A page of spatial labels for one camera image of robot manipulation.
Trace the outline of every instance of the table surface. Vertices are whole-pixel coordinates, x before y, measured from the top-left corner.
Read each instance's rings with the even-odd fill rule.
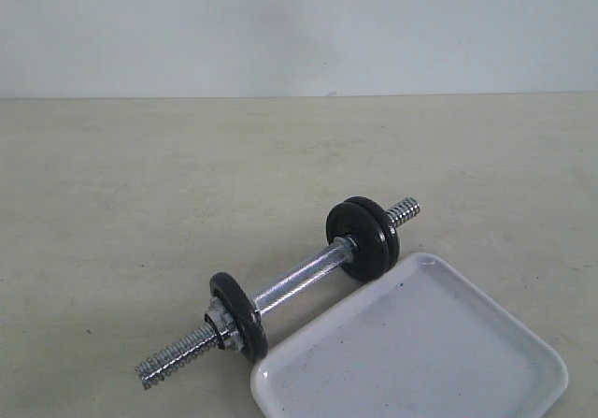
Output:
[[[208,280],[258,290],[353,195],[413,195],[433,252],[563,357],[547,417],[598,415],[598,94],[0,101],[3,416],[261,416],[214,351],[144,392]],[[357,288],[335,271],[265,317],[271,343]]]

